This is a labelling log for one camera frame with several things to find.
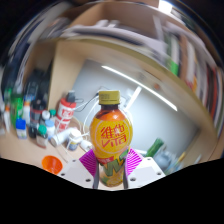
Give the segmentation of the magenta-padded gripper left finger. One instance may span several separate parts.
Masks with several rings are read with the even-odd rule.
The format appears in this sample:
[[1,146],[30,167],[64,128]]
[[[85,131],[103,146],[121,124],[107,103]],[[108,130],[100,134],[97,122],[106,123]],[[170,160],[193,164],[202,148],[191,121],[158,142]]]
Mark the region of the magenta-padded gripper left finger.
[[84,188],[97,189],[99,164],[92,150],[79,159],[73,159],[59,172],[59,177]]

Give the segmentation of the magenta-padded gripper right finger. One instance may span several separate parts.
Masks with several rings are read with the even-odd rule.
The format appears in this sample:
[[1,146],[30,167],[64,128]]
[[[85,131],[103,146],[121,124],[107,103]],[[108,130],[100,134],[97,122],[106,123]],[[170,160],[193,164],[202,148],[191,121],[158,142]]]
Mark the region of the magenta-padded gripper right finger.
[[136,150],[129,150],[123,177],[125,189],[140,188],[164,176],[165,174],[152,157],[143,157]]

